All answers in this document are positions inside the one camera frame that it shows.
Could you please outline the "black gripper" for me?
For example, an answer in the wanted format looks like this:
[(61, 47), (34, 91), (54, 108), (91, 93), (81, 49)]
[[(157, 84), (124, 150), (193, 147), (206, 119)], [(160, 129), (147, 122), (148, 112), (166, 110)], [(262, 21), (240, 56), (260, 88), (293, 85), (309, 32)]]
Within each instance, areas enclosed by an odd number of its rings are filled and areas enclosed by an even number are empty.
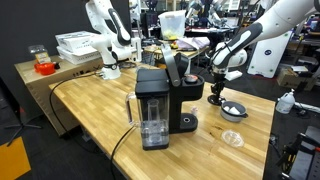
[[(214, 87), (213, 87), (213, 93), (214, 93), (214, 100), (218, 99), (218, 93), (220, 93), (224, 86), (225, 86), (225, 75), (224, 74), (214, 74)], [(219, 94), (219, 100), (223, 100), (223, 95), (220, 93)]]

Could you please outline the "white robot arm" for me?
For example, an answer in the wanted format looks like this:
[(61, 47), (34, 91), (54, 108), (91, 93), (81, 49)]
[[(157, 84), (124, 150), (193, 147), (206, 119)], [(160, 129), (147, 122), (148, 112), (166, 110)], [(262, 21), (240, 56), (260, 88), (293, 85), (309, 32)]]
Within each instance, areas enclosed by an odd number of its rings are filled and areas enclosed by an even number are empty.
[[(240, 60), (235, 60), (239, 51), (250, 44), (285, 33), (318, 10), (319, 0), (279, 0), (231, 41), (217, 49), (210, 56), (215, 83), (209, 99), (219, 100), (224, 80), (229, 75), (228, 69), (242, 65)], [(124, 55), (124, 47), (131, 43), (131, 36), (110, 0), (87, 0), (86, 11), (92, 27), (100, 33), (92, 46), (101, 53), (102, 58), (107, 59), (108, 65), (114, 67), (118, 56), (109, 48), (115, 45)]]

